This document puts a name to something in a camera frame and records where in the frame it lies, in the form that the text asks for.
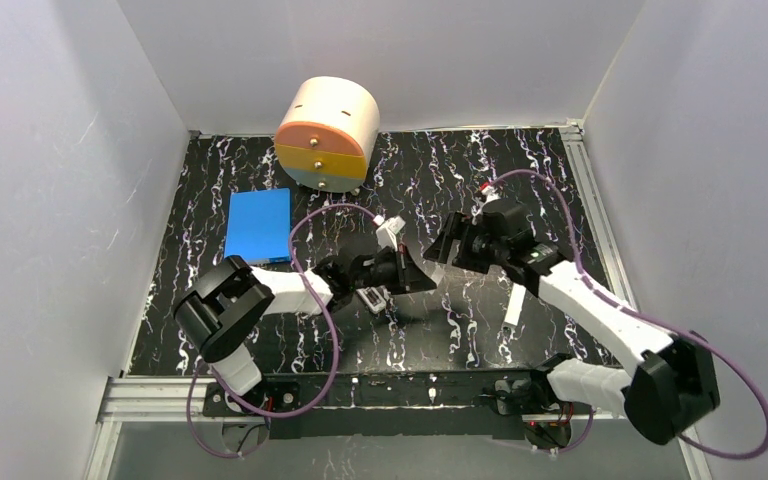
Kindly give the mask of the white remote control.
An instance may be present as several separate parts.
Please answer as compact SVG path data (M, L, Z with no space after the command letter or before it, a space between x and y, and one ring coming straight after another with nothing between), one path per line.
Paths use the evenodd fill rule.
M378 288L369 287L356 291L357 296L366 306L366 309L373 315L377 315L386 309L388 305L388 296Z

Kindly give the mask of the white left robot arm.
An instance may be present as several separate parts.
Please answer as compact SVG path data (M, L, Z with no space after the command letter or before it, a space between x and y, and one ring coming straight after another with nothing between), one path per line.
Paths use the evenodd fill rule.
M436 287L403 244L367 254L343 249L303 275L252 267L232 255L182 295L173 316L201 358L232 392L244 395L262 381L244 345L262 317L320 315L324 306L332 312L364 289L404 295Z

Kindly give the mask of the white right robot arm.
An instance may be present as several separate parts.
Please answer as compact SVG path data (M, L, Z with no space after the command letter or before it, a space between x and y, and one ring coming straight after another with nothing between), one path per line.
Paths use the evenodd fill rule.
M665 445L721 404L709 351L625 312L611 292L587 285L571 254L539 240L522 204L492 200L469 216L447 215L426 260L472 272L502 269L510 281L570 316L618 361L616 368L557 358L535 373L547 396L619 414Z

